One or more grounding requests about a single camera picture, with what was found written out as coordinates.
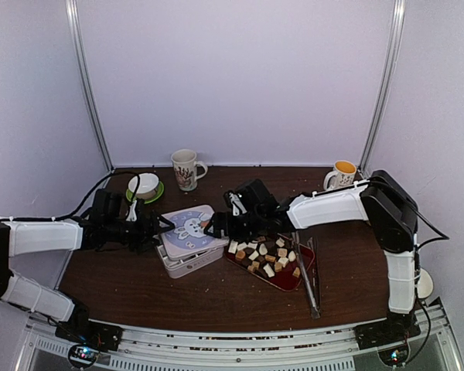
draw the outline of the green saucer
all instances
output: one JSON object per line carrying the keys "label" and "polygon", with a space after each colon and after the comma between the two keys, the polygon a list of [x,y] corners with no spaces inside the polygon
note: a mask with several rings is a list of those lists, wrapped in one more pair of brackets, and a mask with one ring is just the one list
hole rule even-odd
{"label": "green saucer", "polygon": [[[158,189],[156,190],[155,197],[153,197],[152,199],[145,200],[145,205],[147,205],[149,203],[153,203],[154,201],[156,201],[157,199],[162,197],[163,191],[165,191],[165,186],[163,185],[162,182],[160,182],[160,183],[158,183]],[[131,201],[132,192],[129,189],[127,191],[125,191],[125,197],[127,197],[128,201]]]}

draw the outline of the bunny illustration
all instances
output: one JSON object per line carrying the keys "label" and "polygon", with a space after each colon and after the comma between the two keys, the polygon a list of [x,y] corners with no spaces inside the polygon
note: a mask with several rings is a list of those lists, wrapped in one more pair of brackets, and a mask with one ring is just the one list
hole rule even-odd
{"label": "bunny illustration", "polygon": [[184,240],[187,237],[203,238],[206,234],[203,233],[204,227],[208,224],[210,216],[201,213],[197,218],[190,218],[184,222],[183,226],[175,228],[173,233],[179,235],[179,240]]}

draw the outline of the white mug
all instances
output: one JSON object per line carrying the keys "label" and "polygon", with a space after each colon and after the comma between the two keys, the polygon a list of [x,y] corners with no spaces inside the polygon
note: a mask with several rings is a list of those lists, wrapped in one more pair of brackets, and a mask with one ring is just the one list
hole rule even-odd
{"label": "white mug", "polygon": [[[173,170],[176,172],[177,183],[182,191],[193,191],[201,179],[208,172],[208,166],[197,161],[198,155],[190,149],[180,149],[172,154]],[[201,166],[204,173],[197,175],[197,167]]]}
{"label": "white mug", "polygon": [[356,171],[357,167],[352,162],[337,161],[333,166],[333,171],[326,175],[323,188],[329,191],[350,186],[354,182]]}

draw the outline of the white bowl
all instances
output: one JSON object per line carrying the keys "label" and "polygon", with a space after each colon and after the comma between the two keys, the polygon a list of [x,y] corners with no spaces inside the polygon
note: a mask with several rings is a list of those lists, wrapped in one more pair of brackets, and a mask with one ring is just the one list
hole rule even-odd
{"label": "white bowl", "polygon": [[[144,172],[139,174],[141,179],[138,187],[138,192],[136,193],[136,198],[138,199],[152,199],[156,196],[158,190],[158,184],[160,179],[156,174],[152,172]],[[136,185],[138,184],[138,177],[135,176],[129,181],[129,191],[134,193]]]}

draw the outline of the wooden table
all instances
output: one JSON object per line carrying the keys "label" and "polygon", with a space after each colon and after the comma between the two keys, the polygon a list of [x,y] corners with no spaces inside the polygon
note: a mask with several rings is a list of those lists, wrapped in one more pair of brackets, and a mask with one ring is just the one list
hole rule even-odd
{"label": "wooden table", "polygon": [[[322,188],[327,168],[211,167],[198,189],[179,191],[170,168],[155,172],[165,194],[146,206],[167,213],[210,204],[226,211],[223,192],[260,178],[277,197]],[[108,184],[125,191],[130,175]],[[90,308],[92,319],[124,325],[182,331],[246,332],[342,325],[382,318],[387,312],[387,268],[371,228],[363,222],[334,223],[303,231],[302,240],[319,240],[322,317],[309,315],[303,286],[285,293],[258,280],[224,258],[177,280],[170,278],[155,251],[77,251],[60,290]]]}

